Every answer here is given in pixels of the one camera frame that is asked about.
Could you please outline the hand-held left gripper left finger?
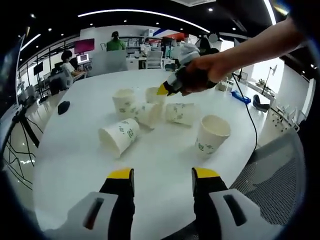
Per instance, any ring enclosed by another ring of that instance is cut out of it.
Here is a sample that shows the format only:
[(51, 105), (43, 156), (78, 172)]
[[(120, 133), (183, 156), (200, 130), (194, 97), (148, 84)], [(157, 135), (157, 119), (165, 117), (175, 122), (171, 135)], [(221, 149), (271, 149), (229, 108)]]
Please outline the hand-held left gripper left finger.
[(90, 192), (59, 228), (60, 240), (129, 240), (135, 214), (134, 169), (112, 171), (98, 192)]

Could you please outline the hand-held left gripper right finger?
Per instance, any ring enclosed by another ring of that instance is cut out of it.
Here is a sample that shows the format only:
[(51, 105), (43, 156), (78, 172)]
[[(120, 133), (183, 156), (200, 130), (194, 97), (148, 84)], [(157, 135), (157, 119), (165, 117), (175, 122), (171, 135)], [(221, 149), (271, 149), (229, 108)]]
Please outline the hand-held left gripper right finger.
[(195, 223), (201, 240), (263, 240), (266, 221), (260, 208), (236, 189), (227, 188), (214, 170), (193, 167)]

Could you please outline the person's right hand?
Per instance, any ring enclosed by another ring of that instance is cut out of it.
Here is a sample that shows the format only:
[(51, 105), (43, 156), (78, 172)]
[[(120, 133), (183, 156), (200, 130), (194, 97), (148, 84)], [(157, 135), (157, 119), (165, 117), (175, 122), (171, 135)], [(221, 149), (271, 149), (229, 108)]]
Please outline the person's right hand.
[(183, 79), (181, 94), (187, 96), (208, 90), (231, 72), (244, 66), (238, 56), (226, 53), (204, 55), (192, 60), (186, 67), (186, 77)]

